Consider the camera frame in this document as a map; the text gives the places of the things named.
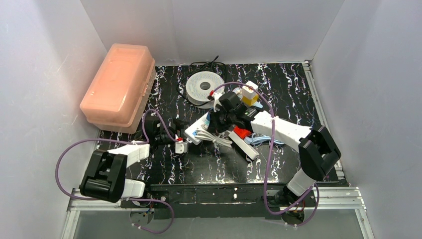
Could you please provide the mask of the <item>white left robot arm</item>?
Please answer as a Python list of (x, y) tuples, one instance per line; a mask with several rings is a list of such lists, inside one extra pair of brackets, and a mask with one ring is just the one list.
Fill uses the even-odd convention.
[(188, 143), (182, 137), (188, 125), (186, 121), (173, 119), (170, 127), (165, 129), (159, 118), (152, 116), (147, 117), (145, 125), (149, 143), (133, 141), (116, 149), (98, 149), (92, 153), (79, 186), (83, 196), (112, 203), (121, 199), (143, 198), (146, 183), (127, 179), (127, 168), (147, 159), (150, 151), (160, 145), (173, 144), (177, 154), (188, 151)]

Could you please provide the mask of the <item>white plug with cable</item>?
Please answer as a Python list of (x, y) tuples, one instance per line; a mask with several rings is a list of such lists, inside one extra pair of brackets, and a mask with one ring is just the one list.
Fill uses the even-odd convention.
[(210, 132), (204, 129), (197, 129), (196, 138), (202, 141), (210, 141), (214, 144), (215, 147), (218, 146), (225, 146), (232, 148), (232, 141), (228, 139), (224, 139), (219, 135), (211, 134)]

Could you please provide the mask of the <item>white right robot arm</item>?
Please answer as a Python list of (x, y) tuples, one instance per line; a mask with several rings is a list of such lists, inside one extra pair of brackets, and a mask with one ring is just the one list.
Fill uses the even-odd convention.
[(271, 116), (248, 106), (234, 92), (210, 92), (214, 100), (209, 132), (220, 133), (237, 126), (251, 133), (278, 140), (299, 153), (300, 170), (284, 188), (284, 195), (300, 197), (315, 182), (323, 180), (341, 158), (341, 152), (329, 130), (323, 125), (302, 126)]

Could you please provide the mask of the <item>white colourful power strip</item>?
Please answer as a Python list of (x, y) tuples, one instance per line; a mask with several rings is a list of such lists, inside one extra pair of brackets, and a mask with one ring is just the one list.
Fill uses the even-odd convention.
[(203, 138), (206, 141), (213, 141), (211, 136), (207, 136), (205, 132), (210, 125), (210, 113), (205, 113), (202, 117), (200, 117), (197, 121), (192, 123), (186, 130), (184, 130), (184, 136), (186, 137), (187, 141), (193, 143), (194, 145), (199, 145)]

